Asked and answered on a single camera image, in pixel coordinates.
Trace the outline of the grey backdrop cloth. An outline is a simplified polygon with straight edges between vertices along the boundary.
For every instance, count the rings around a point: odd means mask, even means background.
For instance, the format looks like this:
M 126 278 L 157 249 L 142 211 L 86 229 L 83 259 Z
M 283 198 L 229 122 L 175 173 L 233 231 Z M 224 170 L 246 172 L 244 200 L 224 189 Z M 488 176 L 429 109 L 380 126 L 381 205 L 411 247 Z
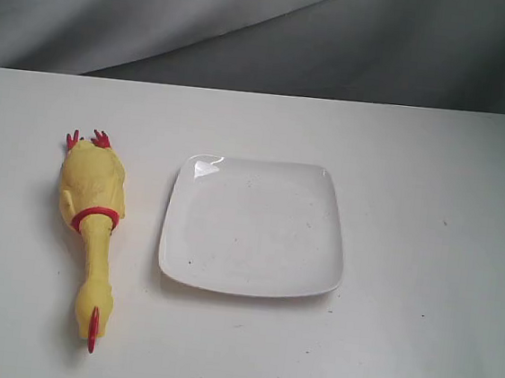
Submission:
M 0 66 L 505 113 L 505 0 L 0 0 Z

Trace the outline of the white square plate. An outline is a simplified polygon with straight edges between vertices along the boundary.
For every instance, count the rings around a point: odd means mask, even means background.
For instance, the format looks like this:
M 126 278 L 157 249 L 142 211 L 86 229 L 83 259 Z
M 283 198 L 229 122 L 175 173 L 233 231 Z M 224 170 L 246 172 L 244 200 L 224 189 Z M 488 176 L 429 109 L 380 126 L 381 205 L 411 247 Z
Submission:
M 336 198 L 331 174 L 320 165 L 192 156 L 166 208 L 159 268 L 213 293 L 326 294 L 343 276 Z

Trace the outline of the yellow rubber chicken toy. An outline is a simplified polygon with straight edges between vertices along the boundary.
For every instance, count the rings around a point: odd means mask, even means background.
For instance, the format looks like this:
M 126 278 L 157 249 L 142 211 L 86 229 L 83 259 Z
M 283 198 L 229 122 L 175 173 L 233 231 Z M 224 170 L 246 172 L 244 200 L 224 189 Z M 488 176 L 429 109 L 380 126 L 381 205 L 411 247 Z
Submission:
M 126 213 L 126 173 L 106 132 L 96 130 L 89 139 L 79 133 L 66 135 L 58 206 L 84 245 L 85 280 L 75 299 L 75 317 L 78 334 L 92 353 L 112 312 L 109 255 L 113 231 Z

